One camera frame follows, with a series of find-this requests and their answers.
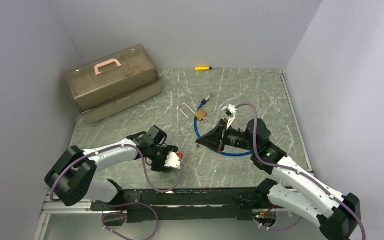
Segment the brass padlock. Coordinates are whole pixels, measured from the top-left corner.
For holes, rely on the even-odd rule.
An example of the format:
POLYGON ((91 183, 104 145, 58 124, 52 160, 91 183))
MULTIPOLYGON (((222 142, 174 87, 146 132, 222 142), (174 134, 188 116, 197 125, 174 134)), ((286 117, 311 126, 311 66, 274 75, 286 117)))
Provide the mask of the brass padlock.
POLYGON ((187 119, 190 119, 189 116, 185 113, 185 111, 183 110, 183 108, 187 108, 190 112, 192 112, 194 114, 194 117, 197 118, 200 122, 206 122, 208 119, 207 119, 207 115, 208 113, 203 110, 203 109, 199 109, 197 111, 194 111, 192 110, 187 104, 183 103, 181 104, 178 109, 179 111, 187 118, 187 119))

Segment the blue cable lock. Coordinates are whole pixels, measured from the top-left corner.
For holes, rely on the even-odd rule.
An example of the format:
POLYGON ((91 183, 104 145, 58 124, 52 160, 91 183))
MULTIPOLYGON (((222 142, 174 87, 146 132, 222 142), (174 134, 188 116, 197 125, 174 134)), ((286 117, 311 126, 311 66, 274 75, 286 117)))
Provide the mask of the blue cable lock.
MULTIPOLYGON (((198 106, 197 110, 196 111, 199 111, 203 108, 203 106, 209 102, 211 99, 214 98, 214 95, 212 93, 210 94, 207 94, 202 100, 201 100, 201 103, 200 105, 198 106)), ((195 134, 196 136, 199 138, 201 137, 200 133, 199 133, 199 129, 198 129, 198 118, 195 117, 194 118, 194 121, 193 121, 193 126, 194 126, 194 131, 195 131, 195 134)), ((229 152, 224 152, 224 151, 221 151, 219 152, 218 154, 220 155, 223 155, 223 156, 228 156, 228 157, 244 157, 244 156, 250 156, 252 154, 251 151, 247 151, 247 152, 243 152, 243 153, 229 153, 229 152)))

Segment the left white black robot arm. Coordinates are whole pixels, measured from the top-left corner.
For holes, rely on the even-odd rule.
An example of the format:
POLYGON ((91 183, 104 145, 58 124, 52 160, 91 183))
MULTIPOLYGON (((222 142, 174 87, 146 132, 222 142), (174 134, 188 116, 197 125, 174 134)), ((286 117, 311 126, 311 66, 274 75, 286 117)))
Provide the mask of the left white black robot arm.
POLYGON ((143 167, 149 165, 154 172, 179 170, 182 177, 184 155, 177 146, 166 144, 167 137, 162 129, 153 125, 148 131, 103 147, 67 148, 44 178, 50 188, 50 201, 70 207, 82 200, 91 200, 117 210, 126 202, 125 190, 112 179, 95 179, 95 174, 136 160, 141 160, 143 167))

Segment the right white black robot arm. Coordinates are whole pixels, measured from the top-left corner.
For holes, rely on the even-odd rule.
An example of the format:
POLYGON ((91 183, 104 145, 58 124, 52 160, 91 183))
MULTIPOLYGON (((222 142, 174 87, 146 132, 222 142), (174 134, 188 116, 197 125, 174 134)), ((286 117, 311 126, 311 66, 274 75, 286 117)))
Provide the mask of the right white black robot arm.
POLYGON ((248 122, 245 131, 228 127, 228 120, 202 135, 196 143, 221 153, 225 146, 252 151, 253 164, 272 177, 284 181, 289 190, 272 179, 255 189, 256 203, 290 210, 312 222, 328 240, 348 240, 361 220, 359 198, 332 189, 300 167, 285 151, 270 140, 271 132, 258 118, 248 122))

